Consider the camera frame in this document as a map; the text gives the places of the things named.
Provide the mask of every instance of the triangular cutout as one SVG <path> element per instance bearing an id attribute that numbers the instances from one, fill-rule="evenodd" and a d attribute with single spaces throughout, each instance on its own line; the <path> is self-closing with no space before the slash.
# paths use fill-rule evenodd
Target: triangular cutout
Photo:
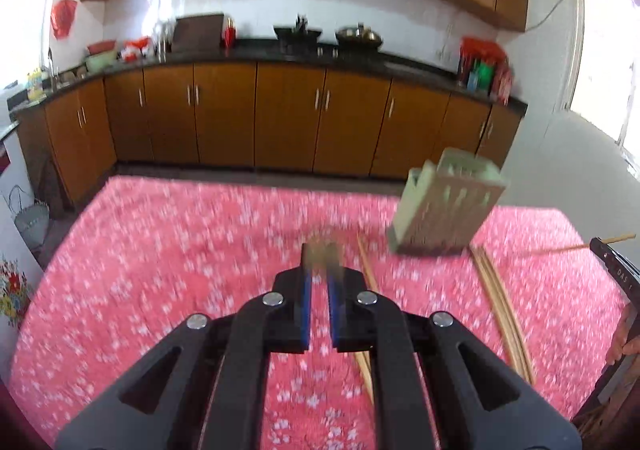
<path id="1" fill-rule="evenodd" d="M 469 371 L 480 403 L 486 411 L 495 410 L 520 397 L 520 393 L 469 345 L 462 343 L 458 350 Z"/>
<path id="2" fill-rule="evenodd" d="M 171 349 L 120 395 L 120 401 L 144 414 L 153 414 L 181 352 L 180 347 Z"/>

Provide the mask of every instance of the human hand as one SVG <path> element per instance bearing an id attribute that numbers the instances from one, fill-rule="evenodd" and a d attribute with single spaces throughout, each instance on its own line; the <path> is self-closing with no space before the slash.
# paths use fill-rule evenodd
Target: human hand
<path id="1" fill-rule="evenodd" d="M 626 305 L 620 316 L 620 321 L 616 327 L 616 331 L 611 338 L 611 347 L 607 351 L 607 365 L 613 365 L 622 356 L 627 354 L 640 354 L 640 336 L 627 342 L 630 326 L 627 326 L 627 320 L 633 311 L 633 306 L 629 303 Z"/>

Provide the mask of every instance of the red bag hanging on wall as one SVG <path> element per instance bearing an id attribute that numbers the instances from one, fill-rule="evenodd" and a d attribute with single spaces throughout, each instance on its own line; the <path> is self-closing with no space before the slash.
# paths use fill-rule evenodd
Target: red bag hanging on wall
<path id="1" fill-rule="evenodd" d="M 69 36 L 71 25 L 76 18 L 77 6 L 78 2 L 75 0 L 60 0 L 51 8 L 51 28 L 56 40 Z"/>

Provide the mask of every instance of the pink tablecloth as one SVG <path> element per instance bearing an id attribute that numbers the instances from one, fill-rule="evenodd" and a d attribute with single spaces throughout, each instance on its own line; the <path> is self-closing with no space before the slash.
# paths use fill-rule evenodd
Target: pink tablecloth
<path id="1" fill-rule="evenodd" d="M 48 442 L 161 337 L 196 311 L 236 311 L 300 260 L 305 239 L 339 240 L 361 268 L 363 237 L 381 292 L 405 310 L 448 310 L 492 350 L 503 344 L 468 256 L 386 252 L 398 200 L 359 194 L 112 178 L 56 254 L 22 329 L 10 390 Z M 590 393 L 623 300 L 557 210 L 497 208 L 476 235 L 516 309 L 536 389 L 563 415 Z M 314 279 L 310 351 L 271 359 L 262 448 L 373 448 L 372 407 L 353 357 L 332 350 Z"/>

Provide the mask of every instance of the metal bolt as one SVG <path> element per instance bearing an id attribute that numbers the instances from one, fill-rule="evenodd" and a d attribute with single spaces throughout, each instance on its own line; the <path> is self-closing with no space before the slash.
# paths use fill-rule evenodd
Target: metal bolt
<path id="1" fill-rule="evenodd" d="M 378 301 L 378 296 L 371 291 L 361 291 L 358 293 L 358 302 L 362 305 L 374 305 Z"/>
<path id="2" fill-rule="evenodd" d="M 264 305 L 276 306 L 284 302 L 284 297 L 280 293 L 270 292 L 262 297 L 262 303 Z"/>
<path id="3" fill-rule="evenodd" d="M 453 316 L 444 311 L 439 311 L 433 315 L 433 323 L 438 327 L 449 327 L 453 325 Z"/>
<path id="4" fill-rule="evenodd" d="M 204 315 L 201 315 L 200 313 L 191 315 L 187 320 L 187 327 L 189 329 L 202 329 L 204 326 L 207 325 L 207 321 L 208 321 L 207 317 Z"/>

